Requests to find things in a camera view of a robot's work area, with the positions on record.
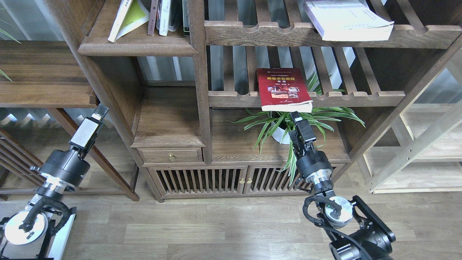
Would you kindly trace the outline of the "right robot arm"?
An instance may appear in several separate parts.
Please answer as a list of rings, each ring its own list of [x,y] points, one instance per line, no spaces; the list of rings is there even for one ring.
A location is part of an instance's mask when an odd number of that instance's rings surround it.
[[[325,230],[336,260],[390,260],[394,233],[359,196],[348,200],[335,194],[333,168],[325,153],[314,148],[316,137],[308,120],[298,112],[291,118],[296,166],[301,178],[312,184],[302,206],[304,216]]]

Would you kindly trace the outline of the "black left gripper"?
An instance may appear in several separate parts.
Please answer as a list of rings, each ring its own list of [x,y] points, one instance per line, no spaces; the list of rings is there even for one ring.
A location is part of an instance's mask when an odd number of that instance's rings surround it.
[[[68,151],[54,150],[44,165],[39,168],[31,166],[31,170],[40,172],[47,182],[65,182],[67,186],[80,186],[90,164],[83,159],[94,145],[99,130],[103,125],[103,119],[109,108],[98,105],[91,117],[86,117],[74,136],[69,141],[72,149]]]

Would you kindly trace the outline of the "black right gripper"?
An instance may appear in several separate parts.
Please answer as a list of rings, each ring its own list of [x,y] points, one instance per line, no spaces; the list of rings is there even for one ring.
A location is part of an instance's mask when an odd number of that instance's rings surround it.
[[[290,113],[294,130],[290,131],[293,152],[297,157],[297,169],[307,183],[329,181],[333,168],[325,152],[314,150],[316,136],[308,120],[304,120],[298,112]]]

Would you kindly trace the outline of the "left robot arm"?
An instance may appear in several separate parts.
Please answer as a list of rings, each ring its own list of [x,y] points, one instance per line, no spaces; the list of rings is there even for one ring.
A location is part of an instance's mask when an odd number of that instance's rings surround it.
[[[1,238],[6,243],[25,245],[43,239],[37,260],[60,260],[76,218],[76,207],[62,202],[65,191],[74,191],[87,174],[90,164],[85,157],[103,125],[108,108],[98,105],[86,117],[69,141],[67,151],[54,150],[42,167],[31,166],[45,177],[28,206],[1,221]]]

